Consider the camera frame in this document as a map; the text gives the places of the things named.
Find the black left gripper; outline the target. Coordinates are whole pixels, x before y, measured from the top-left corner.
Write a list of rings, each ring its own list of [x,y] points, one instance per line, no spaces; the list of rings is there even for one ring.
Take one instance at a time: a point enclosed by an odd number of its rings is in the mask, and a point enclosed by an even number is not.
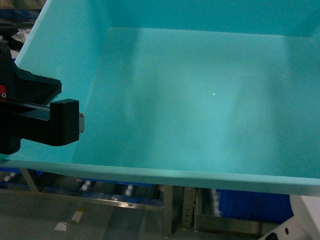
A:
[[[0,45],[1,154],[18,152],[22,139],[49,146],[65,146],[79,140],[84,132],[79,101],[50,103],[61,92],[60,80],[20,69],[9,47]]]

